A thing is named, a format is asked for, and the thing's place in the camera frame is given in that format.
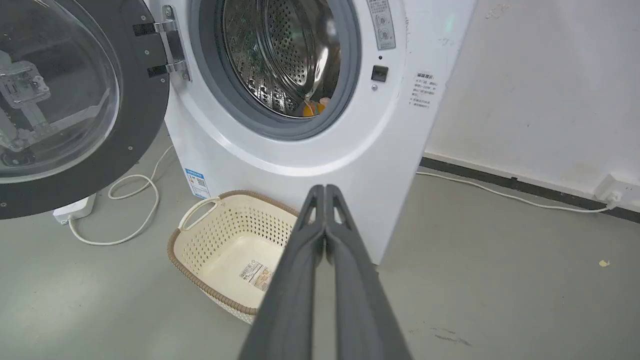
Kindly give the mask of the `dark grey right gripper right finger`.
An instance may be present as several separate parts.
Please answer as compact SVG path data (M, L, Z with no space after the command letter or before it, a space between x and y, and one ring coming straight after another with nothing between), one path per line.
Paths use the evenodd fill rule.
M334 266L339 360L410 360L407 342L342 191L325 188L326 254Z

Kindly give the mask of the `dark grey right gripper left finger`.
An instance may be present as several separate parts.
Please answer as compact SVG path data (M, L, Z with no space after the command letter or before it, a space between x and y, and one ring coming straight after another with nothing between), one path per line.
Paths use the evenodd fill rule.
M325 187L309 190L245 339L240 360L313 357L316 269L325 251Z

